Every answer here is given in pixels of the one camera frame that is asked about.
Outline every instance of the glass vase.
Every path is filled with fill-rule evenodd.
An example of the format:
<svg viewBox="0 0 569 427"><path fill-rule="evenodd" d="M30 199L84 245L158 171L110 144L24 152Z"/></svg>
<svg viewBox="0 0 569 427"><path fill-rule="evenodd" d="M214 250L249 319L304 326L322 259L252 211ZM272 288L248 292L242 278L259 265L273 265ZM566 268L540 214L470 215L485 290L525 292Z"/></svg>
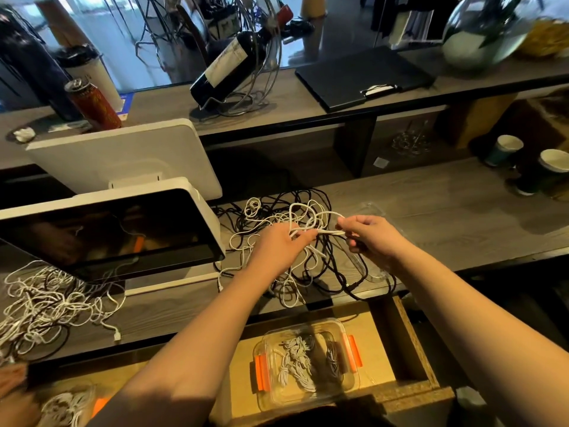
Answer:
<svg viewBox="0 0 569 427"><path fill-rule="evenodd" d="M443 35L446 61L482 71L511 55L544 10L543 0L462 0Z"/></svg>

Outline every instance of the wine bottle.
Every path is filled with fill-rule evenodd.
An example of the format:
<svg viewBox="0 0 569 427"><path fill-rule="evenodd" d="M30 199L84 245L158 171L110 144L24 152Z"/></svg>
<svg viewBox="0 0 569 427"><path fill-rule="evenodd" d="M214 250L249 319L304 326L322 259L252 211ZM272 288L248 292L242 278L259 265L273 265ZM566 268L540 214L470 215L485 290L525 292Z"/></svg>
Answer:
<svg viewBox="0 0 569 427"><path fill-rule="evenodd" d="M283 28L293 18L287 5L276 14L276 21ZM227 96L241 85L255 69L265 62L267 44L274 36L274 21L268 23L257 33L242 31L223 50L202 75L192 84L190 92L201 108L212 110L218 106L210 97L223 102Z"/></svg>

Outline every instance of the pile of cables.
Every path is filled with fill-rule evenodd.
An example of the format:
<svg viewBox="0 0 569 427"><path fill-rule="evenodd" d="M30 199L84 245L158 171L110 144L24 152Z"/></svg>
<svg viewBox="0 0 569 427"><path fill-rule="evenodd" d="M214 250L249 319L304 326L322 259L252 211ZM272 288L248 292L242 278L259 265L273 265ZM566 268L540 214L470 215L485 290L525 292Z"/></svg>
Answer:
<svg viewBox="0 0 569 427"><path fill-rule="evenodd" d="M53 343L67 331L50 356L65 344L71 327L89 322L113 330L114 340L121 340L118 328L106 323L124 303L124 297L112 296L113 286L119 287L113 282L87 285L43 261L10 273L4 289L15 301L4 309L0 322L0 366L23 359L36 345Z"/></svg>
<svg viewBox="0 0 569 427"><path fill-rule="evenodd" d="M294 229L293 223L296 223L301 230L318 229L318 236L314 245L309 245L304 250L305 256L302 261L271 284L269 294L277 296L281 304L288 308L295 307L299 302L306 304L299 288L309 286L314 286L328 295L345 292L350 297L363 301L353 292L368 277L367 266L358 254L362 264L361 277L353 283L349 283L345 275L338 270L335 248L346 254L338 244L338 240L345 242L346 237L344 231L331 230L329 225L331 215L343 216L332 211L330 199L322 190L311 188L281 193L277 196L253 197L247 201L244 208L231 203L230 207L214 207L213 211L218 218L226 216L229 219L231 227L224 226L232 231L233 235L227 250L238 251L241 256L239 266L223 268L216 265L219 272L217 285L220 291L223 289L222 277L233 277L233 271L240 270L247 264L255 245L255 237L259 236L259 232L273 223L289 222L291 236L298 231L298 228ZM339 288L330 289L320 283L319 279L327 270L334 274L340 284ZM389 276L392 281L388 277L386 280L389 287L388 294L391 294L395 290L397 281L395 276L391 274Z"/></svg>

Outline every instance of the black screen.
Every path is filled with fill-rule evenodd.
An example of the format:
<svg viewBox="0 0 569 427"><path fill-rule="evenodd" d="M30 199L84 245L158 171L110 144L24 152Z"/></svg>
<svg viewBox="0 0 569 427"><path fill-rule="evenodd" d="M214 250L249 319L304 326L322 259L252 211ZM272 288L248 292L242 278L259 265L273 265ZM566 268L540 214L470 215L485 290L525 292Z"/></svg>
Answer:
<svg viewBox="0 0 569 427"><path fill-rule="evenodd" d="M223 257L183 189L4 219L0 238L94 283Z"/></svg>

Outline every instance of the dark green paper cup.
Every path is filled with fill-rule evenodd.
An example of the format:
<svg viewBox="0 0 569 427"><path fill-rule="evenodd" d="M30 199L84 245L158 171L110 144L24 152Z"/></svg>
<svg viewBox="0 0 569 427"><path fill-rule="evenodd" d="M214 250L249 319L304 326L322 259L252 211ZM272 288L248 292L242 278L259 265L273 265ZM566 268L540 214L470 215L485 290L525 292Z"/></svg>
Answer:
<svg viewBox="0 0 569 427"><path fill-rule="evenodd" d="M517 193L531 196L569 174L569 153L544 150L536 163L531 164L514 182Z"/></svg>

